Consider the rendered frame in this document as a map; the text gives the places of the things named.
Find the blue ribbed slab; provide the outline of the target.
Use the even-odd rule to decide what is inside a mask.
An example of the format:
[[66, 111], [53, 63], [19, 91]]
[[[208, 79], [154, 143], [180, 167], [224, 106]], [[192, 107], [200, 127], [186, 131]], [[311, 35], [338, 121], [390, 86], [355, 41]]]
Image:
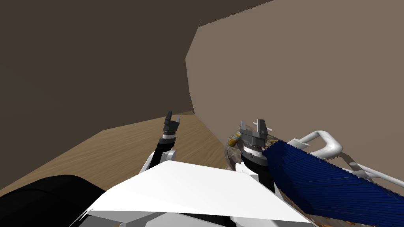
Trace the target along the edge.
[[404, 227], [404, 196], [279, 140], [263, 151], [277, 187], [303, 212]]

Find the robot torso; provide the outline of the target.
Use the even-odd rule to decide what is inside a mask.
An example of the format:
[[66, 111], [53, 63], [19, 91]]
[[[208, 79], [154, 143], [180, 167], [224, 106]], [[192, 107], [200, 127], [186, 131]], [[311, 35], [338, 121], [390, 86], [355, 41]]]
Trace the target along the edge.
[[247, 170], [165, 161], [107, 190], [78, 227], [316, 227]]

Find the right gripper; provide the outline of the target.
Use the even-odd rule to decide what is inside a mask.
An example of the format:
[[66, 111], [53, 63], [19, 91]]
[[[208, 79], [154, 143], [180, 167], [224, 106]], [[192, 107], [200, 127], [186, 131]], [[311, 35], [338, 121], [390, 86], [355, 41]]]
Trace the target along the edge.
[[266, 147], [268, 130], [264, 119], [257, 119], [257, 130], [249, 130], [249, 126], [245, 121], [241, 121], [239, 131], [241, 140], [245, 147]]

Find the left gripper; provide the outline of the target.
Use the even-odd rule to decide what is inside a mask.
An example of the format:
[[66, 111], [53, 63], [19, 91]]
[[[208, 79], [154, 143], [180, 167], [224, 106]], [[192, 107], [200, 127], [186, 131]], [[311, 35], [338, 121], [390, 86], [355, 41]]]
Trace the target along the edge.
[[164, 135], [174, 136], [178, 129], [178, 124], [180, 124], [180, 116], [178, 115], [175, 121], [171, 121], [171, 118], [172, 118], [172, 111], [169, 111], [164, 121], [164, 127], [163, 127]]

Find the yellow bottle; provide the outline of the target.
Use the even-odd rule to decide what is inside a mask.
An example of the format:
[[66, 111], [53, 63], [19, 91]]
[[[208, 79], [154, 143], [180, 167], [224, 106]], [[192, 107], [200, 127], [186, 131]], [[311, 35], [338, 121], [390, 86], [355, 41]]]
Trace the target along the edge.
[[240, 131], [237, 131], [237, 132], [230, 138], [230, 140], [229, 140], [229, 142], [228, 142], [228, 145], [229, 145], [230, 147], [234, 147], [234, 146], [239, 142], [240, 139], [241, 139], [241, 133], [240, 133]]

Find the white curved tube frame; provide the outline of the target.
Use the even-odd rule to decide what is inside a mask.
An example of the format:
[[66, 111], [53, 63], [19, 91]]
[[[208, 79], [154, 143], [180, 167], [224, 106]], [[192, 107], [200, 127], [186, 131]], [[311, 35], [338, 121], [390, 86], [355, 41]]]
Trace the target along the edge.
[[350, 172], [357, 177], [366, 179], [372, 182], [372, 179], [381, 178], [387, 182], [393, 183], [404, 188], [404, 181], [361, 165], [355, 162], [349, 155], [343, 153], [343, 146], [328, 132], [323, 130], [317, 130], [309, 133], [301, 139], [292, 139], [288, 142], [289, 145], [292, 145], [300, 150], [304, 150], [309, 147], [309, 142], [314, 139], [320, 137], [325, 142], [325, 147], [319, 149], [317, 151], [311, 152], [311, 155], [316, 156], [322, 160], [330, 160], [336, 157], [341, 157], [352, 170], [345, 169], [345, 171]]

